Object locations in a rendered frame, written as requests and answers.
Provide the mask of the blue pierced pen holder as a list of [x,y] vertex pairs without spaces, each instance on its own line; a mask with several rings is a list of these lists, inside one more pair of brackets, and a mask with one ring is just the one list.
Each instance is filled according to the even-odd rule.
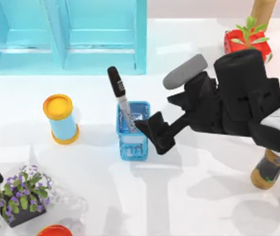
[[[146,101],[129,102],[134,120],[146,120],[150,117],[150,104]],[[117,105],[116,133],[119,138],[120,157],[125,161],[145,161],[148,156],[148,138],[139,130],[131,133],[127,122]]]

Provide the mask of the pale grey rounded box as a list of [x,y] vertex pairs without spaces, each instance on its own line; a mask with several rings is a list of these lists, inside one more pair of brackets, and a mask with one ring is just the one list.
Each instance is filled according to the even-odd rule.
[[190,79],[204,71],[208,63],[202,54],[196,54],[177,68],[169,72],[163,79],[163,86],[168,89],[177,89]]

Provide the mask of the black marker pen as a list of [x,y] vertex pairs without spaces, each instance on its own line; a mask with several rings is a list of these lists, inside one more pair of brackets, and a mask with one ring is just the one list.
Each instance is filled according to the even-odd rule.
[[127,125],[130,133],[139,133],[140,131],[136,127],[134,116],[126,96],[126,90],[117,68],[115,66],[110,66],[107,69],[107,74],[115,97],[118,101],[118,114],[122,115],[122,120],[125,120],[125,124]]

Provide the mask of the red pot with green plant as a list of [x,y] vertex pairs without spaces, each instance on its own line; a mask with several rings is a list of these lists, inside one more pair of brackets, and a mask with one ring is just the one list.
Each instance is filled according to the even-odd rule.
[[264,31],[267,24],[255,26],[257,19],[248,16],[246,25],[236,25],[237,29],[227,30],[224,35],[224,53],[234,53],[245,49],[257,49],[262,53],[265,63],[272,57],[272,50],[268,44],[270,38],[266,37]]

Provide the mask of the blue can with yellow lids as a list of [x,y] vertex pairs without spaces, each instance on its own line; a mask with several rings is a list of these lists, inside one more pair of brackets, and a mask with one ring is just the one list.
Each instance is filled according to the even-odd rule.
[[51,134],[55,142],[68,145],[77,140],[79,127],[73,113],[73,103],[65,94],[49,96],[43,103],[43,111],[49,119]]

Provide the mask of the light blue rack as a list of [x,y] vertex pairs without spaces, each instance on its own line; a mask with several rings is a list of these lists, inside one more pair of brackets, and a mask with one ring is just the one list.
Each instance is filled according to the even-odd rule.
[[0,75],[146,72],[147,0],[0,0]]

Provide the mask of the brown wooden cylinder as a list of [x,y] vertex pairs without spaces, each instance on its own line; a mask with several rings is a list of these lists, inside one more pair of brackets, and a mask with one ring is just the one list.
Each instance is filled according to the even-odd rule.
[[254,0],[251,10],[251,17],[256,19],[255,26],[266,24],[266,31],[274,6],[277,0]]

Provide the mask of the red and orange lid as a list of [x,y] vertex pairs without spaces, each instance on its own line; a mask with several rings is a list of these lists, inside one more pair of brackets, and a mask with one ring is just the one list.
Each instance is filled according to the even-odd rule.
[[53,224],[40,230],[36,236],[73,236],[73,234],[65,226],[61,224]]

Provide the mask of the purple flower plant black pot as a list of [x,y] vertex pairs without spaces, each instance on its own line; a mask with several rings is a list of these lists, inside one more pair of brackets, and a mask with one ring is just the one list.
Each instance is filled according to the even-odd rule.
[[0,218],[14,228],[46,213],[51,183],[36,165],[24,165],[0,189]]

